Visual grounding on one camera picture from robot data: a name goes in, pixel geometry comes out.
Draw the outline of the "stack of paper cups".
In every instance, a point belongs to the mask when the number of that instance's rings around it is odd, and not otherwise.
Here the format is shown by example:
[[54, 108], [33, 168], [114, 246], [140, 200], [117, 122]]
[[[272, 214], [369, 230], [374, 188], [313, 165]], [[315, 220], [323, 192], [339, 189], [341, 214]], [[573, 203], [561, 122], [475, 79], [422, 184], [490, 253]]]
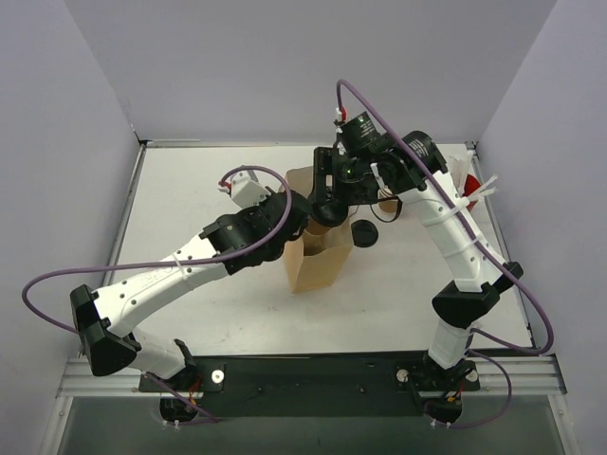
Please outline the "stack of paper cups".
[[378, 207], [385, 213], [395, 214], [398, 209], [399, 200], [389, 190], [378, 192]]

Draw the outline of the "black plastic cup lid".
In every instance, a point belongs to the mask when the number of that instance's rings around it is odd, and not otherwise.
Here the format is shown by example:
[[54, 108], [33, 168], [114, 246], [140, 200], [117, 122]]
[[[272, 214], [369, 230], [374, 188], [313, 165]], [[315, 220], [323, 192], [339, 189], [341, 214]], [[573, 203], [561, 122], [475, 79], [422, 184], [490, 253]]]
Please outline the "black plastic cup lid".
[[311, 218], [323, 227], [335, 228], [341, 225], [346, 220], [348, 213], [348, 206], [340, 201], [311, 205]]

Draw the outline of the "brown paper bag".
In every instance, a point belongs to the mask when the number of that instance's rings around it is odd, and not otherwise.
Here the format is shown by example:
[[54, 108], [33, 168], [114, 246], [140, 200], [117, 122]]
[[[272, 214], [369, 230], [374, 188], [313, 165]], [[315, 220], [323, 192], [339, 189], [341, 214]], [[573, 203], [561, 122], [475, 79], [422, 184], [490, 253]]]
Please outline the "brown paper bag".
[[322, 236], [305, 229], [295, 241], [285, 245], [283, 261], [292, 293], [303, 293], [331, 286], [340, 274], [353, 248], [350, 217]]

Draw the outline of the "brown paper coffee cup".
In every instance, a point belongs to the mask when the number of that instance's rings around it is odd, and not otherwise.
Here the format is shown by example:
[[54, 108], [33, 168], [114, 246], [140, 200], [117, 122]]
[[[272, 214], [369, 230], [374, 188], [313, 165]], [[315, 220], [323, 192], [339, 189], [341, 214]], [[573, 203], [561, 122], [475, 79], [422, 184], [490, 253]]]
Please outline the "brown paper coffee cup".
[[331, 230], [331, 227], [320, 225], [320, 224], [316, 223], [314, 220], [311, 220], [305, 229], [305, 231], [309, 235], [315, 235], [315, 236], [322, 236], [329, 230]]

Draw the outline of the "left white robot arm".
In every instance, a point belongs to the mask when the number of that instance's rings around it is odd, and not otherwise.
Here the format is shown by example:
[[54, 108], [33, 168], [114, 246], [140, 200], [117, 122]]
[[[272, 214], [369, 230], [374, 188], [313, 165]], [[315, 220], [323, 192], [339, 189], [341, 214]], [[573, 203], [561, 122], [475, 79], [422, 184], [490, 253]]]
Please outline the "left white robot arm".
[[309, 212], [301, 194], [272, 193], [258, 206], [222, 215], [204, 227], [170, 257], [170, 267], [98, 289], [74, 289], [72, 315], [92, 374], [134, 368], [153, 373], [174, 390], [189, 387], [196, 366], [186, 344], [154, 337], [138, 325], [199, 286], [278, 260], [285, 244], [302, 234]]

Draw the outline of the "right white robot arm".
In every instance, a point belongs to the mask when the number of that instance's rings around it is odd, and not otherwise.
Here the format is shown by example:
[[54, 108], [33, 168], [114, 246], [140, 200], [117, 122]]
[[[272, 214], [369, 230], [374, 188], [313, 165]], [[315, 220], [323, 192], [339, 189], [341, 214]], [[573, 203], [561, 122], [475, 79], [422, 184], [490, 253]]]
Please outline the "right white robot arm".
[[410, 208], [429, 232], [452, 274], [433, 299], [439, 317], [428, 355], [441, 368], [465, 356], [471, 330], [523, 274], [489, 244], [469, 214], [433, 140], [413, 131], [395, 141], [380, 133], [368, 113], [347, 118], [339, 111], [336, 143], [314, 151], [311, 217], [334, 228], [352, 206], [374, 205], [388, 191]]

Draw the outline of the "red cylindrical straw holder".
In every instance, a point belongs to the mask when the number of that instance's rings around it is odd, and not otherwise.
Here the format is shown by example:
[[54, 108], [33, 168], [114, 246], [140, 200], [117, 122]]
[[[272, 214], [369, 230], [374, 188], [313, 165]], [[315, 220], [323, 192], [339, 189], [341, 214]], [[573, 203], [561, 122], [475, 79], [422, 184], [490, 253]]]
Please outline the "red cylindrical straw holder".
[[472, 195], [479, 190], [480, 187], [481, 183], [479, 180], [473, 174], [468, 174], [463, 191], [463, 195], [469, 200], [469, 204], [467, 205], [468, 211], [472, 211], [474, 209], [477, 201], [472, 199]]

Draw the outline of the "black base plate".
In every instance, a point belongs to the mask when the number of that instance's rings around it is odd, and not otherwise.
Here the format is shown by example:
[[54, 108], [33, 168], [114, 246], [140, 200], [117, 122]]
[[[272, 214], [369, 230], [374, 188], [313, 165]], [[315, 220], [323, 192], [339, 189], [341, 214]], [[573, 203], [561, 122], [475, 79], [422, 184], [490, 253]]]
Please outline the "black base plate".
[[174, 391], [220, 418], [417, 416], [427, 399], [479, 391], [476, 367], [462, 360], [443, 370], [423, 351], [306, 355], [195, 356], [189, 366], [138, 388], [160, 392], [175, 418], [186, 406]]

